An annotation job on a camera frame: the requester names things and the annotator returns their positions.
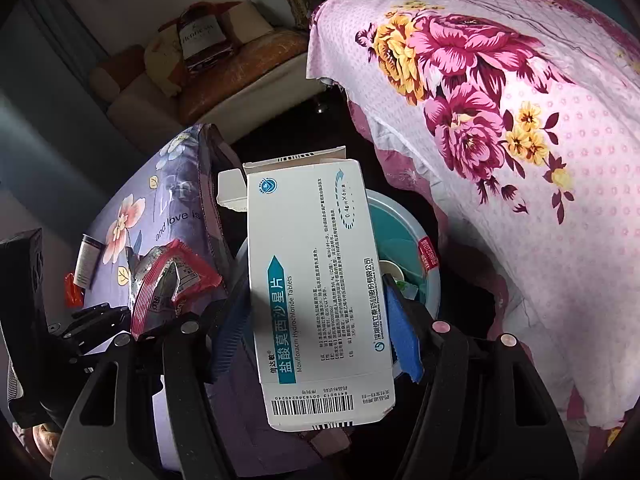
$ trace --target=bolt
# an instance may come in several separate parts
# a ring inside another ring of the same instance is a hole
[[[118,334],[115,338],[113,338],[113,342],[116,346],[126,346],[131,341],[131,336],[129,334]]]
[[[511,334],[502,334],[500,336],[500,341],[505,346],[516,346],[516,344],[518,343],[518,340],[515,338],[515,336]]]
[[[449,330],[451,330],[449,323],[447,323],[446,321],[435,321],[433,325],[431,325],[431,327],[433,328],[434,332],[437,332],[439,334],[446,334]]]
[[[199,325],[197,321],[187,321],[185,323],[182,324],[182,326],[180,327],[180,331],[183,334],[193,334],[194,332],[197,332],[199,329]]]

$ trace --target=sofa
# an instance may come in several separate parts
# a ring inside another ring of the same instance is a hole
[[[215,124],[231,144],[324,90],[321,82],[306,79],[304,32],[269,25],[260,32],[254,27],[249,35],[236,30],[233,36],[241,36],[236,43],[250,41],[233,56],[188,76],[176,95],[158,85],[149,70],[149,47],[145,54],[140,45],[100,63],[90,74],[90,87],[107,102],[111,123],[149,156],[185,127],[198,123]]]

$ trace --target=gray curtain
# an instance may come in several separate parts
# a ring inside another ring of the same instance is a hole
[[[0,182],[73,245],[144,163],[86,90],[104,56],[65,0],[21,0],[0,28]]]

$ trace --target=floral bedspread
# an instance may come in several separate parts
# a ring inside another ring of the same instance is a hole
[[[479,235],[589,423],[622,419],[640,394],[638,42],[580,0],[327,0],[307,76],[343,86],[392,184]]]

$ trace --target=teal trash can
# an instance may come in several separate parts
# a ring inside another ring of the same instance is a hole
[[[367,201],[373,235],[380,260],[390,260],[404,272],[404,278],[420,291],[420,302],[435,319],[440,308],[440,271],[436,267],[424,273],[418,242],[427,233],[422,226],[395,200],[367,189]]]

